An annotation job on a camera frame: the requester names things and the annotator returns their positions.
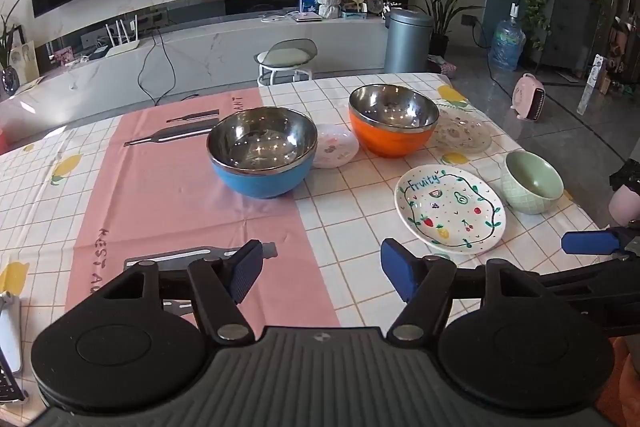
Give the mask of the white marble tv cabinet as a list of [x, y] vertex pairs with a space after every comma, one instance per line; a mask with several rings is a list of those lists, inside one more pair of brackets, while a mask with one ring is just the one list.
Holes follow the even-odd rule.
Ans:
[[119, 109], [176, 101], [196, 91], [256, 81], [254, 56], [280, 41], [314, 40], [313, 72], [379, 72], [387, 30], [379, 18], [296, 23], [259, 18], [171, 31], [137, 49], [50, 72], [35, 88], [1, 103], [1, 130], [23, 143], [71, 122]]

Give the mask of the pink bin with black bag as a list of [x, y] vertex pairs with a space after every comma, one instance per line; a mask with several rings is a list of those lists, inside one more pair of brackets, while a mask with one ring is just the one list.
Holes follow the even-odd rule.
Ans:
[[626, 227], [640, 215], [640, 165], [629, 158], [608, 178], [614, 194], [608, 204], [611, 218]]

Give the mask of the small white pink dish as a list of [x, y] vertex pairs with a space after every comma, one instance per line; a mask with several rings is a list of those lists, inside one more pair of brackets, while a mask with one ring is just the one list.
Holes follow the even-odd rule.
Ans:
[[334, 169], [349, 163], [359, 152], [356, 136], [344, 124], [318, 124], [318, 145], [312, 167]]

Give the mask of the blue vase with plant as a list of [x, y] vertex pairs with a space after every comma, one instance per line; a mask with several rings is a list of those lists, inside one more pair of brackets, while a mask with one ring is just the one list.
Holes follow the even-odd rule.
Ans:
[[0, 38], [0, 63], [1, 63], [1, 87], [7, 95], [14, 95], [20, 87], [20, 77], [16, 69], [11, 65], [11, 51], [14, 48], [14, 38], [18, 36], [18, 42], [25, 43], [23, 27], [11, 22], [11, 16], [21, 0], [16, 0], [9, 12], [1, 15]]

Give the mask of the white wifi router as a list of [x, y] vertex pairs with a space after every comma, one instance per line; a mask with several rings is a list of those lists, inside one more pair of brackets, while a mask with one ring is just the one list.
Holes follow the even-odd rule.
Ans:
[[105, 29], [108, 41], [110, 42], [110, 47], [106, 52], [106, 57], [129, 52], [137, 49], [139, 46], [140, 39], [137, 16], [129, 22], [126, 22], [126, 20], [123, 20], [122, 18], [115, 20], [112, 26], [106, 24]]

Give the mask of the blue water jug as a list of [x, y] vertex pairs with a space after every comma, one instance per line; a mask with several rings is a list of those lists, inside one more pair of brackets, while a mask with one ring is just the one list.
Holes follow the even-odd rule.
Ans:
[[489, 62], [514, 72], [524, 48], [526, 35], [518, 21], [518, 5], [511, 4], [509, 17], [496, 26], [489, 50]]

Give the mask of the orange steel bowl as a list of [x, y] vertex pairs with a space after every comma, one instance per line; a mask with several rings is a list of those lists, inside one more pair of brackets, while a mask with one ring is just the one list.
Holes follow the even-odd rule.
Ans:
[[409, 88], [387, 83], [358, 87], [349, 95], [350, 127], [374, 155], [407, 156], [430, 141], [439, 110], [430, 99]]

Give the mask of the clear glass floral plate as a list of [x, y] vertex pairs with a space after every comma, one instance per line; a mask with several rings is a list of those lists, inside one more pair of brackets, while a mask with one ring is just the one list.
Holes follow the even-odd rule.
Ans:
[[433, 133], [437, 146], [461, 154], [483, 153], [491, 146], [488, 127], [470, 110], [442, 104], [438, 110], [438, 123]]

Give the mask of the pink space heater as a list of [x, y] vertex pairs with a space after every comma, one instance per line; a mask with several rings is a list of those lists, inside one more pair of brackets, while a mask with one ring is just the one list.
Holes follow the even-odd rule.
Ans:
[[511, 108], [516, 118], [536, 121], [544, 108], [546, 90], [544, 85], [532, 74], [526, 72], [515, 83]]

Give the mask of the blue steel bowl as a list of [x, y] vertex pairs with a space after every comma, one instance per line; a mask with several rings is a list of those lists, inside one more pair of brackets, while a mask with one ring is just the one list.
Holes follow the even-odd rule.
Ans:
[[219, 121], [206, 146], [214, 171], [232, 191], [270, 199], [304, 181], [317, 152], [318, 129], [296, 110], [255, 107]]

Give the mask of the green ceramic bowl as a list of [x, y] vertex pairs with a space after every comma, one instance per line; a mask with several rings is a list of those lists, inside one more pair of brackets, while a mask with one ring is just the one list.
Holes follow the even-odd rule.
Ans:
[[538, 215], [563, 196], [564, 183], [544, 158], [526, 150], [512, 150], [501, 167], [501, 192], [513, 210]]

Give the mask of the tall leafy floor plant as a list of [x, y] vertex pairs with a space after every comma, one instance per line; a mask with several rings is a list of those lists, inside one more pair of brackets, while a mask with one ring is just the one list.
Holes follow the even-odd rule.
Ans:
[[428, 53], [445, 57], [449, 44], [449, 26], [454, 18], [463, 12], [481, 10], [483, 5], [464, 4], [463, 0], [422, 0], [418, 9], [431, 17], [433, 22]]

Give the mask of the grey metal trash can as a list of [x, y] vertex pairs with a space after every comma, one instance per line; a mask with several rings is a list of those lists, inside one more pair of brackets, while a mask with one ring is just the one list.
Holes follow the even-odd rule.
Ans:
[[425, 72], [433, 19], [421, 12], [393, 8], [385, 17], [384, 72]]

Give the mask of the white fruity oval plate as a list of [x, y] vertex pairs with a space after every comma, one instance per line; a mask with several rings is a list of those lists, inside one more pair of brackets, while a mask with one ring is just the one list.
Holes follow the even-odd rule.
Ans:
[[394, 201], [405, 227], [446, 256], [485, 254], [506, 231], [506, 210], [494, 189], [457, 167], [410, 169], [397, 181]]

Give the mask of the white round stool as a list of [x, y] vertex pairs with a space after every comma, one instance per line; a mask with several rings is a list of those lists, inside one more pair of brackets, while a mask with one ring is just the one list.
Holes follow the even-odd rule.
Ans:
[[303, 76], [307, 80], [313, 80], [314, 73], [309, 64], [317, 54], [317, 45], [314, 40], [308, 38], [277, 42], [267, 51], [254, 56], [254, 61], [258, 65], [258, 86], [273, 86], [279, 74], [290, 74], [293, 82], [301, 80]]

